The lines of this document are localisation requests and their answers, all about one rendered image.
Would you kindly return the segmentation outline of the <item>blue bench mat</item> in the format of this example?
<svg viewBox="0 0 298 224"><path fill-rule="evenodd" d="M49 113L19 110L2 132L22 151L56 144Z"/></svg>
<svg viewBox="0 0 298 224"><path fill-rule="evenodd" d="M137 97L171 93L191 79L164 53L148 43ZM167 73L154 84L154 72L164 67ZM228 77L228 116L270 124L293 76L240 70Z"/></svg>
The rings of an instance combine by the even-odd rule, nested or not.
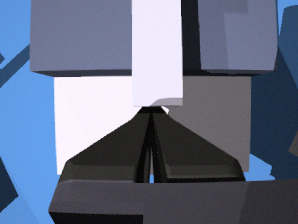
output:
<svg viewBox="0 0 298 224"><path fill-rule="evenodd" d="M251 77L246 181L298 179L298 0L275 0L278 71ZM0 0L0 224L54 224L54 77L30 72L31 0Z"/></svg>

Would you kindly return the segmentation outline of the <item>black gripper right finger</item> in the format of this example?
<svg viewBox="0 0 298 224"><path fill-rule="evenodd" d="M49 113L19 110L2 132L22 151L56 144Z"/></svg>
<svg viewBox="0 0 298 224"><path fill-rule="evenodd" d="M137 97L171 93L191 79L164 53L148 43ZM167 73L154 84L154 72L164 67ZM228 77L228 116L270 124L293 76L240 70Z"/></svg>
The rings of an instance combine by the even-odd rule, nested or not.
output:
<svg viewBox="0 0 298 224"><path fill-rule="evenodd" d="M154 183L246 181L237 159L152 107Z"/></svg>

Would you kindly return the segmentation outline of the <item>white block with round holes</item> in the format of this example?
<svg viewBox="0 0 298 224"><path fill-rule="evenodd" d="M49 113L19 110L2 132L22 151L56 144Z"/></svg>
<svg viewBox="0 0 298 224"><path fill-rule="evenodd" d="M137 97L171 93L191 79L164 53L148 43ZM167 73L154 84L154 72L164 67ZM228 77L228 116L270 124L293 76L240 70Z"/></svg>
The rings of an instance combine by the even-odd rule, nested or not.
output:
<svg viewBox="0 0 298 224"><path fill-rule="evenodd" d="M298 156L298 131L294 137L294 140L293 140L288 152Z"/></svg>

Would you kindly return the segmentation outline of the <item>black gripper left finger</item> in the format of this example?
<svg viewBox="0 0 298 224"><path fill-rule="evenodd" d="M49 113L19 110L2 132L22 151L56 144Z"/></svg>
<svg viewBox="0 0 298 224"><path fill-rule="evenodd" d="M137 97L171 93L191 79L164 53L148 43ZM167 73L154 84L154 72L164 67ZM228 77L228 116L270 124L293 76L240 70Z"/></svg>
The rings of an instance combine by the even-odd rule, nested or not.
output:
<svg viewBox="0 0 298 224"><path fill-rule="evenodd" d="M58 183L68 179L149 183L150 131L151 107L141 107L132 119L68 159Z"/></svg>

